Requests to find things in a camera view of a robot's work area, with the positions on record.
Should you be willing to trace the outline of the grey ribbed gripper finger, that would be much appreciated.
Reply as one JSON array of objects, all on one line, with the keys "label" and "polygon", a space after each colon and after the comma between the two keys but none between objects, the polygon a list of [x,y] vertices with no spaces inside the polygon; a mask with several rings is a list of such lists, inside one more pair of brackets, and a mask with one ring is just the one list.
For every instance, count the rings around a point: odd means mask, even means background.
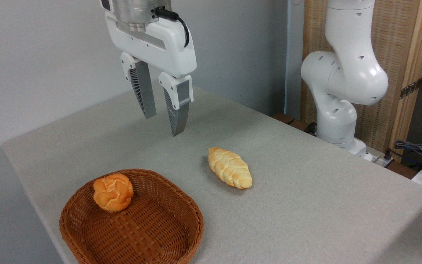
[{"label": "grey ribbed gripper finger", "polygon": [[157,114],[148,64],[123,52],[122,68],[127,81],[132,85],[139,106],[146,119]]},{"label": "grey ribbed gripper finger", "polygon": [[189,116],[189,105],[194,101],[191,75],[175,78],[165,72],[159,75],[163,87],[166,109],[169,114],[172,136],[185,130]]}]

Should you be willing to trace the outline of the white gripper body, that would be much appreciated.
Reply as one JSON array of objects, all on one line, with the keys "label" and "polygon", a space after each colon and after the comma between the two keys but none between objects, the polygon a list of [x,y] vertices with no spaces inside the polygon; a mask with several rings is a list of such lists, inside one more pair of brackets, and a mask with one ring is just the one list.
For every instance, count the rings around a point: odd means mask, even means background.
[{"label": "white gripper body", "polygon": [[166,0],[102,0],[107,28],[118,49],[181,78],[196,67],[191,33]]}]

